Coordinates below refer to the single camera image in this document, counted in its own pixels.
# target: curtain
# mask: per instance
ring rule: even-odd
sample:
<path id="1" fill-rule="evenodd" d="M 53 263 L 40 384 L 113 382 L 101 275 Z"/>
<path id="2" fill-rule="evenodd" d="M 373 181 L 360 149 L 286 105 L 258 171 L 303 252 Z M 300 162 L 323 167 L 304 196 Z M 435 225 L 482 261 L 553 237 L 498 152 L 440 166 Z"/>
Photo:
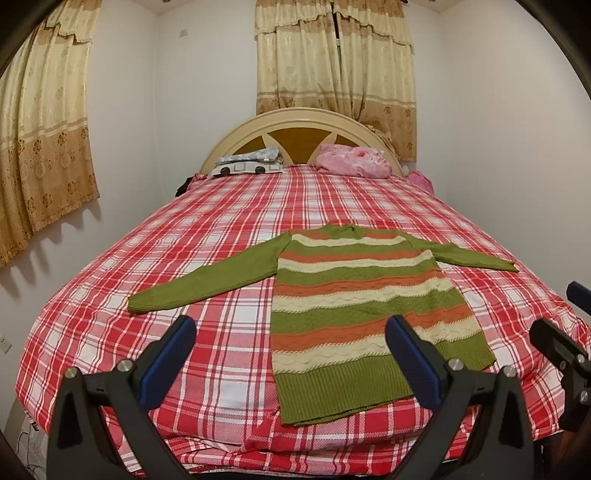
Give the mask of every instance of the curtain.
<path id="1" fill-rule="evenodd" d="M 416 161 L 412 43 L 400 0 L 258 0 L 255 28 L 257 113 L 343 113 L 399 160 Z"/>
<path id="2" fill-rule="evenodd" d="M 258 0 L 256 112 L 307 106 L 343 111 L 329 0 Z"/>
<path id="3" fill-rule="evenodd" d="M 0 79 L 0 267 L 43 227 L 99 197 L 85 101 L 101 2 L 62 2 Z"/>
<path id="4" fill-rule="evenodd" d="M 351 117 L 417 161 L 413 52 L 400 0 L 335 0 Z"/>

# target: wall outlet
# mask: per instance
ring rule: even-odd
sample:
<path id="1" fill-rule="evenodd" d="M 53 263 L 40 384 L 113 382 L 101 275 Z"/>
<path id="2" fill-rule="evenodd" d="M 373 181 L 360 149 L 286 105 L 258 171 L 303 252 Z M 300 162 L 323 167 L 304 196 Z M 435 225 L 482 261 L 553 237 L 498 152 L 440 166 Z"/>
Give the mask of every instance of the wall outlet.
<path id="1" fill-rule="evenodd" d="M 0 338 L 0 350 L 2 350 L 2 352 L 4 353 L 8 353 L 11 346 L 12 344 L 8 341 L 8 339 L 4 335 L 2 335 L 2 337 Z"/>

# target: bed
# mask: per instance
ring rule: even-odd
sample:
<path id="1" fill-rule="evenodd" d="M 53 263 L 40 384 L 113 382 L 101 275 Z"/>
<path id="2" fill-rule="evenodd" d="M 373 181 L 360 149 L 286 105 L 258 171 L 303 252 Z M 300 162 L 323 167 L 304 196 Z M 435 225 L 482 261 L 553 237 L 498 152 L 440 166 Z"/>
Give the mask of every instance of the bed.
<path id="1" fill-rule="evenodd" d="M 395 176 L 319 174 L 312 164 L 321 142 L 380 148 Z M 289 165 L 282 174 L 203 175 L 223 155 L 269 146 L 278 146 Z M 25 410 L 47 431 L 60 378 L 69 366 L 110 370 L 122 358 L 136 358 L 185 313 L 197 323 L 196 346 L 150 416 L 187 469 L 391 472 L 430 418 L 413 398 L 316 426 L 281 424 L 268 335 L 273 278 L 179 309 L 140 316 L 125 309 L 132 293 L 288 229 L 326 222 L 397 228 L 516 261 L 519 274 L 441 266 L 470 304 L 497 358 L 490 370 L 517 369 L 534 437 L 557 431 L 564 402 L 560 378 L 529 344 L 528 329 L 544 316 L 589 350 L 589 328 L 489 235 L 404 180 L 395 157 L 370 130 L 337 113 L 306 108 L 266 113 L 231 132 L 215 146 L 186 194 L 156 211 L 53 296 L 22 355 L 16 391 Z M 106 416 L 127 467 L 140 470 L 115 416 L 109 410 Z M 471 411 L 448 457 L 460 455 L 474 419 Z"/>

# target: orange stripe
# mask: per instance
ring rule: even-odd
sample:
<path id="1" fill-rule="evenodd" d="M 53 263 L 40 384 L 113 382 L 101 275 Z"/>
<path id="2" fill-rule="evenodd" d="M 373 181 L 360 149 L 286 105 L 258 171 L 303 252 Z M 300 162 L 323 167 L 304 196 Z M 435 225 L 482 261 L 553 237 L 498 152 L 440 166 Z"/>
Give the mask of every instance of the orange stripe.
<path id="1" fill-rule="evenodd" d="M 388 232 L 387 230 L 384 230 L 384 231 L 367 232 L 365 234 L 365 236 L 368 236 L 370 238 L 383 239 L 383 238 L 396 238 L 399 235 L 397 235 L 395 232 Z"/>
<path id="2" fill-rule="evenodd" d="M 440 322 L 453 323 L 473 315 L 472 309 L 467 303 L 462 303 L 451 309 L 438 308 L 430 313 L 407 313 L 404 318 L 413 327 L 430 328 Z"/>
<path id="3" fill-rule="evenodd" d="M 302 230 L 302 229 L 293 229 L 290 230 L 290 233 L 292 235 L 303 235 L 306 236 L 308 238 L 311 238 L 312 240 L 329 240 L 330 236 L 328 233 L 324 233 L 324 232 L 315 232 L 314 230 Z"/>
<path id="4" fill-rule="evenodd" d="M 300 255 L 292 251 L 284 251 L 279 258 L 293 260 L 299 263 L 322 263 L 322 262 L 342 262 L 347 260 L 400 260 L 401 258 L 414 258 L 423 252 L 413 250 L 403 250 L 398 252 L 379 253 L 358 253 L 358 254 L 328 254 L 328 255 Z"/>
<path id="5" fill-rule="evenodd" d="M 427 281 L 429 278 L 444 278 L 444 275 L 439 270 L 430 270 L 413 277 L 382 277 L 363 281 L 342 280 L 305 287 L 276 283 L 273 289 L 273 295 L 310 297 L 312 295 L 325 295 L 340 291 L 377 290 L 378 288 L 388 286 L 412 287 Z"/>
<path id="6" fill-rule="evenodd" d="M 325 343 L 346 343 L 361 340 L 368 335 L 384 333 L 386 320 L 382 317 L 369 323 L 352 327 L 326 327 L 306 333 L 282 333 L 271 335 L 271 350 L 274 352 L 300 352 Z"/>

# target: wooden headboard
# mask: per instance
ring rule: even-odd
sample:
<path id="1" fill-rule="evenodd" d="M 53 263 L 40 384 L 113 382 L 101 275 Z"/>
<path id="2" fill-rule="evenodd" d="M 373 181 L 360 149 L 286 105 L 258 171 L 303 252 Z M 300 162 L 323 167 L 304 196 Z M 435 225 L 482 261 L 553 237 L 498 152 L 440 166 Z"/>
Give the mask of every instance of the wooden headboard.
<path id="1" fill-rule="evenodd" d="M 210 173 L 220 157 L 265 147 L 279 147 L 284 165 L 314 164 L 322 143 L 379 148 L 394 174 L 402 176 L 398 160 L 367 127 L 340 113 L 304 107 L 274 110 L 243 123 L 213 148 L 200 173 Z"/>

